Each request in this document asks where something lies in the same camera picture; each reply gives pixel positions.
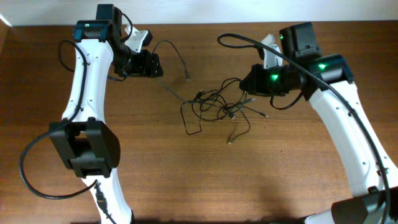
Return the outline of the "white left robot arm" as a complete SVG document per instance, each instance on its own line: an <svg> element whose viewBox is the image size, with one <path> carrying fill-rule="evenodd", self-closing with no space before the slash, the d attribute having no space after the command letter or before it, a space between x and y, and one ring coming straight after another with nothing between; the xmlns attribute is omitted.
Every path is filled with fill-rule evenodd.
<svg viewBox="0 0 398 224"><path fill-rule="evenodd" d="M114 67L122 78L164 74L159 56L146 50L151 32L131 29L132 42L128 42L122 36L122 17L115 5L100 4L95 19L77 22L73 84L62 114L66 125L50 134L65 167L88 186L101 223L135 222L118 178L121 146L104 116L109 69Z"/></svg>

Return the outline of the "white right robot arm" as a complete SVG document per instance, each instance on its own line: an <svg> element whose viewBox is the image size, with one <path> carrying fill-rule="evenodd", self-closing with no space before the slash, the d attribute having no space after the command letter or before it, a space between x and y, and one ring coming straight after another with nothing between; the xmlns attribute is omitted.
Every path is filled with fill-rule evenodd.
<svg viewBox="0 0 398 224"><path fill-rule="evenodd" d="M397 167L378 140L358 96L354 76L338 54L323 55L311 23L251 41L265 65L255 64L240 88L251 95L299 90L321 117L345 168L352 198L303 217L301 223L396 223Z"/></svg>

